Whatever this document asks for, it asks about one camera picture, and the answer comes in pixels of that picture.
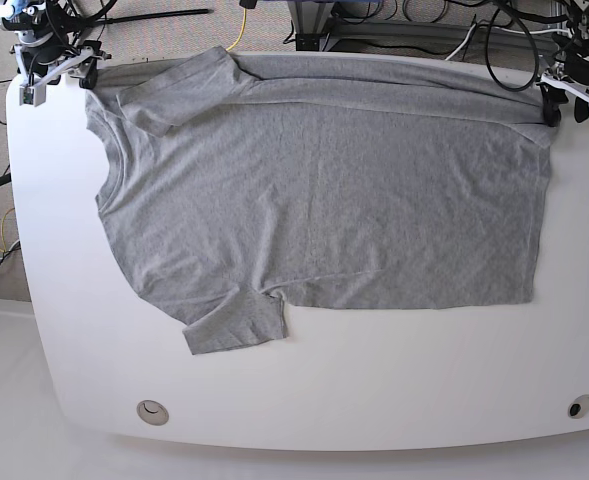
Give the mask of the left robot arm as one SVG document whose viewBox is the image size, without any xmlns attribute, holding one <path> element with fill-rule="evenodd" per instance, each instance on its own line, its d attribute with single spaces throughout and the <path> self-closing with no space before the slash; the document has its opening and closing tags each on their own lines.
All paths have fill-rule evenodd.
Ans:
<svg viewBox="0 0 589 480">
<path fill-rule="evenodd" d="M 560 124 L 561 107 L 569 102 L 576 122 L 589 120 L 589 1 L 571 1 L 566 16 L 566 31 L 552 34 L 558 50 L 538 82 L 543 118 L 551 127 Z"/>
</svg>

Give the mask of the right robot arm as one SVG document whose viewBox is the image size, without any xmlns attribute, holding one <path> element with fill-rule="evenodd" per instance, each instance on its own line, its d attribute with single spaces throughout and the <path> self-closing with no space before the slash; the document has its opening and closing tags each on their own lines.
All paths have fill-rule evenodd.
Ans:
<svg viewBox="0 0 589 480">
<path fill-rule="evenodd" d="M 60 67 L 64 73 L 77 71 L 81 88 L 94 88 L 104 53 L 101 42 L 88 35 L 114 6 L 113 1 L 102 2 L 98 12 L 84 16 L 71 1 L 1 2 L 0 29 L 17 36 L 13 53 L 24 85 L 52 83 L 62 76 L 55 71 Z"/>
</svg>

